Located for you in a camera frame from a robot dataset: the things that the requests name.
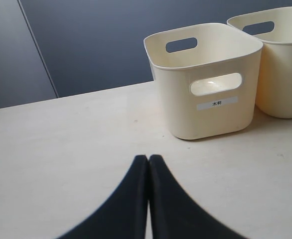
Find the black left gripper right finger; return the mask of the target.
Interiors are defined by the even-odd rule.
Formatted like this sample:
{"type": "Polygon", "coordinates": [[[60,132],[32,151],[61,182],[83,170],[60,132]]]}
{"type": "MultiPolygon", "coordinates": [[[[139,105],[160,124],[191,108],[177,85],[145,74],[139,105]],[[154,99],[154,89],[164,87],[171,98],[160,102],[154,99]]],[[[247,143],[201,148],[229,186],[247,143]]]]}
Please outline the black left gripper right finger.
{"type": "Polygon", "coordinates": [[[149,198],[154,239],[242,239],[202,209],[174,178],[161,155],[149,158],[149,198]]]}

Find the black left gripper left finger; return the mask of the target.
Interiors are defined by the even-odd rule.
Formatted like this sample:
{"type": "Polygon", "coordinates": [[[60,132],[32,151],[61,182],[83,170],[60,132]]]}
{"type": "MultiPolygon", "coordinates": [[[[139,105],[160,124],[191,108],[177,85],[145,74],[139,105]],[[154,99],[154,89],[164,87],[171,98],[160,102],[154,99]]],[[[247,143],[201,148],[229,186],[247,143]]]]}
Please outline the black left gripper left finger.
{"type": "Polygon", "coordinates": [[[148,159],[134,157],[109,198],[61,239],[144,239],[148,207],[148,159]]]}

